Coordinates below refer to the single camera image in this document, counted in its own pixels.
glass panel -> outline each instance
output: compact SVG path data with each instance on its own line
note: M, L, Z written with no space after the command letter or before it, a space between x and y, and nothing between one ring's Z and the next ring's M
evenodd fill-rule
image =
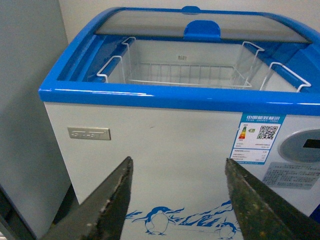
M221 39L307 43L291 28L259 15L183 14L181 12L124 10L111 16L97 34L182 38L188 23L212 20L221 29Z

qr code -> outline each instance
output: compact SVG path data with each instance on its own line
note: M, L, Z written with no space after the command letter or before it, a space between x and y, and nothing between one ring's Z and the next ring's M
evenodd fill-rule
M274 139L275 134L278 130L277 126L261 126L260 131L256 139Z

gray wall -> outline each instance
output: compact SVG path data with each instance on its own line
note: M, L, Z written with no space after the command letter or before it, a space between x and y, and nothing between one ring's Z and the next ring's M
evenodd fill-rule
M58 0L0 4L0 185L37 237L70 186L38 88L67 47Z

blue penguin print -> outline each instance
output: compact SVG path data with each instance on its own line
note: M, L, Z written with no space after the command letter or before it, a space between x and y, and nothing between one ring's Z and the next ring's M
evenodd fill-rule
M233 223L227 222L226 219L224 221L225 222L222 222L216 226L219 229L217 229L214 232L219 233L219 236L220 236L219 239L231 240L233 239L236 232L239 230L236 228L236 226Z
M150 235L165 235L168 224L176 225L176 222L167 217L166 213L172 211L165 206L157 206L152 209L146 216L137 218L132 222L144 221L146 233Z

ice cream display freezer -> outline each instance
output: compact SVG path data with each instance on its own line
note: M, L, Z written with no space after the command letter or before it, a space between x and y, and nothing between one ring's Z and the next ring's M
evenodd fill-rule
M320 34L263 12L117 7L54 65L44 101L77 199L127 156L121 239L233 239L232 158L306 215L320 204Z

